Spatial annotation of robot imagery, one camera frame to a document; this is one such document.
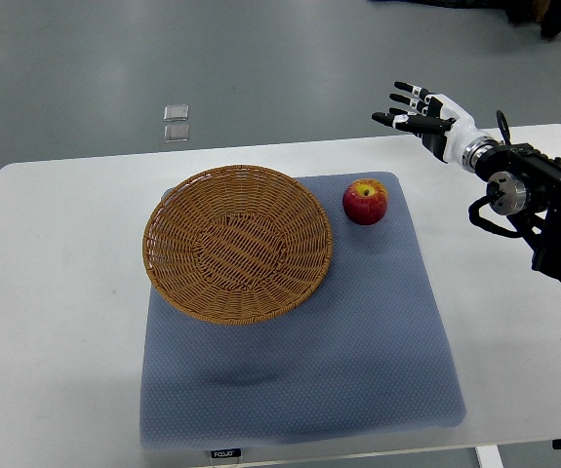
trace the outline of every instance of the robotic hand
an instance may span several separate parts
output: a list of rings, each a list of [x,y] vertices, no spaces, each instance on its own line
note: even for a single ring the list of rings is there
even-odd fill
[[[511,144],[500,111],[503,142],[477,130],[473,118],[448,97],[402,82],[395,88],[412,97],[390,98],[412,110],[391,107],[372,118],[415,134],[439,160],[456,162],[487,182],[486,196],[469,207],[470,221],[493,234],[523,238],[534,251],[532,269],[561,282],[561,159],[550,159],[528,143]],[[482,217],[486,205],[505,215],[514,230]]]
[[[441,161],[456,162],[474,172],[474,160],[470,156],[477,159],[497,144],[488,134],[477,130],[473,117],[448,97],[400,81],[395,82],[395,88],[412,97],[391,94],[390,98],[416,112],[391,107],[389,113],[376,112],[372,118],[388,127],[412,132]]]

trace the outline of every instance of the gray floor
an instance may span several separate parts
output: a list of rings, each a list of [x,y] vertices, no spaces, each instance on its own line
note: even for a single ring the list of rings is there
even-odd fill
[[[561,123],[561,34],[545,44],[497,10],[400,2],[0,0],[0,169],[393,135],[370,116],[397,79],[448,95],[479,127],[498,108],[510,125]],[[181,102],[190,140],[165,144],[163,108]],[[505,468],[561,467],[549,442],[501,453]],[[463,449],[307,466],[478,464]]]

